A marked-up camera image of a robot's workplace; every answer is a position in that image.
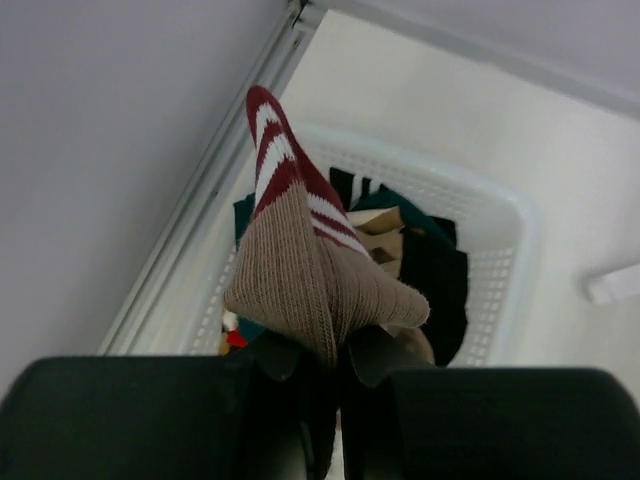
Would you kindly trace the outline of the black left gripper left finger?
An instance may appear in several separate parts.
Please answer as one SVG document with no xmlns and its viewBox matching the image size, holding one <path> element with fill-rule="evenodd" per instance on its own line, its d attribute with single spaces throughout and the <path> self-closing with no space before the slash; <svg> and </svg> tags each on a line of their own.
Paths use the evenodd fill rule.
<svg viewBox="0 0 640 480">
<path fill-rule="evenodd" d="M 268 336 L 227 356 L 50 357 L 1 403 L 5 479 L 322 479 L 331 376 Z"/>
</svg>

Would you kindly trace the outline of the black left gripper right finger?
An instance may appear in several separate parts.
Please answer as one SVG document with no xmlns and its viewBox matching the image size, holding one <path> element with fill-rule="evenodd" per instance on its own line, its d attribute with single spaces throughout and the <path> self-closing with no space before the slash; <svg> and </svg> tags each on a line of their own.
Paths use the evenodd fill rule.
<svg viewBox="0 0 640 480">
<path fill-rule="evenodd" d="M 339 360 L 349 479 L 635 479 L 639 411 L 588 368 L 438 368 L 378 327 Z"/>
</svg>

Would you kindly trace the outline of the tan maroon striped sock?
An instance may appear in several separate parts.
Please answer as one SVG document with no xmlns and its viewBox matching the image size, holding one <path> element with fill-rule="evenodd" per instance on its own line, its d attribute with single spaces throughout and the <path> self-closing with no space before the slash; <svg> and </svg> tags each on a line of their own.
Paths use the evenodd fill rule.
<svg viewBox="0 0 640 480">
<path fill-rule="evenodd" d="M 246 113 L 256 152 L 254 210 L 225 309 L 298 342 L 328 367 L 356 330 L 424 324 L 427 300 L 371 258 L 279 101 L 253 86 Z"/>
</svg>

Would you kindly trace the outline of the beige brown argyle sock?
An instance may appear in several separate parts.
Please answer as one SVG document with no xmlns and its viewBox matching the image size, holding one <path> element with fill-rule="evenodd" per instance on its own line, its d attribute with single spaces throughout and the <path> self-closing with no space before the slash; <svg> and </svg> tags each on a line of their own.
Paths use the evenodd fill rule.
<svg viewBox="0 0 640 480">
<path fill-rule="evenodd" d="M 403 257 L 401 230 L 404 228 L 399 207 L 351 211 L 347 213 L 347 219 L 372 259 L 387 274 L 398 279 Z M 385 326 L 384 329 L 407 350 L 427 363 L 435 364 L 433 349 L 419 328 Z"/>
</svg>

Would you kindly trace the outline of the dark teal sock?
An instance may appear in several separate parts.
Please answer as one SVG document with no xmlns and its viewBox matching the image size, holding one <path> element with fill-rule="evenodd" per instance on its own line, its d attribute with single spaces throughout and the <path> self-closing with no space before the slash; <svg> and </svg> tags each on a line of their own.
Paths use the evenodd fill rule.
<svg viewBox="0 0 640 480">
<path fill-rule="evenodd" d="M 253 214 L 254 197 L 255 195 L 251 193 L 243 200 L 234 203 L 236 248 L 239 248 L 241 238 Z M 426 215 L 402 195 L 385 186 L 381 186 L 380 190 L 374 194 L 361 197 L 351 206 L 349 212 L 393 207 L 399 208 L 401 218 L 406 226 L 422 229 L 426 234 L 443 241 L 445 245 L 457 248 L 456 225 L 453 221 Z M 239 317 L 238 323 L 239 331 L 248 343 L 264 332 L 263 327 L 244 317 Z"/>
</svg>

